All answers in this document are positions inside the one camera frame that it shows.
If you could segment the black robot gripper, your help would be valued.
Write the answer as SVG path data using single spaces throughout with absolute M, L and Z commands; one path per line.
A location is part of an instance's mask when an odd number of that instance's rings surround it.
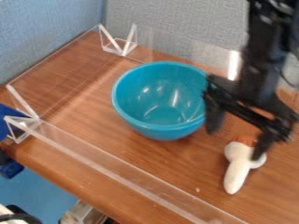
M 237 82 L 207 76 L 207 88 L 203 93 L 205 101 L 205 130 L 212 135 L 223 125 L 224 116 L 231 113 L 261 130 L 251 160 L 257 161 L 261 155 L 279 140 L 288 140 L 299 114 L 283 103 L 276 94 L 265 100 L 251 99 L 239 95 Z

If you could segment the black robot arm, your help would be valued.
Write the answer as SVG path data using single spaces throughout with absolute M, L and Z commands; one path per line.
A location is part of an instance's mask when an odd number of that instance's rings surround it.
M 289 139 L 296 113 L 276 95 L 288 55 L 299 59 L 299 0 L 247 0 L 247 43 L 236 80 L 207 76 L 205 130 L 213 133 L 233 114 L 260 128 L 251 159 Z

